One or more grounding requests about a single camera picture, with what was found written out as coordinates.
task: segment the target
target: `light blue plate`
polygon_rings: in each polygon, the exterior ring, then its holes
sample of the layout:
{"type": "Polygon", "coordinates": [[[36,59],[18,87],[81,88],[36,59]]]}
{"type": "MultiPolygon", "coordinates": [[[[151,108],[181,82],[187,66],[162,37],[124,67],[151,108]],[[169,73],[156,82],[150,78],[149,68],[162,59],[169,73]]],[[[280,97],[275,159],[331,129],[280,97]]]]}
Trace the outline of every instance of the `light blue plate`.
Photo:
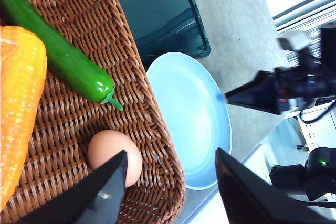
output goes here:
{"type": "Polygon", "coordinates": [[[223,95],[208,71],[192,57],[169,52],[147,75],[185,171],[187,188],[217,183],[215,151],[231,152],[231,128],[223,95]]]}

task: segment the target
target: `plastic vegetable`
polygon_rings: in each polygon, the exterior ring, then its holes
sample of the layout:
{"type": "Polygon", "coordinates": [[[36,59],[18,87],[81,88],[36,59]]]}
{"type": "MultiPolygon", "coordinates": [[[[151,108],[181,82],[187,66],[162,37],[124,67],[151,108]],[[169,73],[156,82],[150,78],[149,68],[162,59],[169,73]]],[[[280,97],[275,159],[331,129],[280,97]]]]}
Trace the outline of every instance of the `plastic vegetable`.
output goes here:
{"type": "Polygon", "coordinates": [[[0,27],[1,210],[19,182],[47,72],[46,49],[33,33],[0,27]]]}
{"type": "Polygon", "coordinates": [[[118,110],[123,109],[112,97],[114,82],[111,77],[51,27],[28,0],[0,0],[0,9],[7,22],[32,31],[44,42],[48,69],[73,90],[90,101],[110,102],[118,110]]]}

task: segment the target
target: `cable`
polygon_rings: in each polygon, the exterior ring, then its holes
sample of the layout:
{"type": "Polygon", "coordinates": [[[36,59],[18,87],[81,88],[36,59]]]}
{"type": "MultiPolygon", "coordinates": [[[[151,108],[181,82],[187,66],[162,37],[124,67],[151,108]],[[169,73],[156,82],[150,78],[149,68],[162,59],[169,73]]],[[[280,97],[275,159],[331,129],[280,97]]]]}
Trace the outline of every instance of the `cable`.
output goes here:
{"type": "Polygon", "coordinates": [[[309,207],[326,207],[326,208],[336,208],[336,202],[316,202],[316,201],[302,201],[296,199],[296,201],[301,202],[309,207]]]}
{"type": "Polygon", "coordinates": [[[336,101],[333,101],[332,104],[325,111],[323,111],[318,117],[316,117],[312,120],[302,119],[302,113],[303,113],[304,110],[300,111],[299,117],[300,117],[301,121],[303,121],[305,124],[314,123],[314,122],[320,120],[322,117],[324,117],[335,105],[336,105],[336,101]]]}

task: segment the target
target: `green light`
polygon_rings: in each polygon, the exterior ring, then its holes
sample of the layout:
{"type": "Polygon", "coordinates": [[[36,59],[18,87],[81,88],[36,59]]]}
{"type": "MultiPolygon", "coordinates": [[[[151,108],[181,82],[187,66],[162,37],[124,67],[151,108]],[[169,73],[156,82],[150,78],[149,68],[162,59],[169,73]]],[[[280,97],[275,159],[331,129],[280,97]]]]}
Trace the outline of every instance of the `green light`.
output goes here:
{"type": "Polygon", "coordinates": [[[319,160],[319,163],[321,166],[329,166],[329,163],[327,161],[324,160],[319,160]]]}

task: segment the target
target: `pepper stem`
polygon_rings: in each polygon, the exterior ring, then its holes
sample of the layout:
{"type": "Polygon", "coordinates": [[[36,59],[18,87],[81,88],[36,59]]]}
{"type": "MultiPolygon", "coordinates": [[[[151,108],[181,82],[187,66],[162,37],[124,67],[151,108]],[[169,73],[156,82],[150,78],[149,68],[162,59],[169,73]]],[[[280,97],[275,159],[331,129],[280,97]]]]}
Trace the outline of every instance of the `pepper stem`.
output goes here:
{"type": "Polygon", "coordinates": [[[119,111],[123,110],[123,106],[121,105],[121,103],[113,98],[113,91],[108,93],[106,98],[104,100],[102,100],[100,104],[104,104],[104,103],[107,103],[107,102],[109,102],[113,106],[115,106],[117,108],[117,110],[119,110],[119,111]]]}

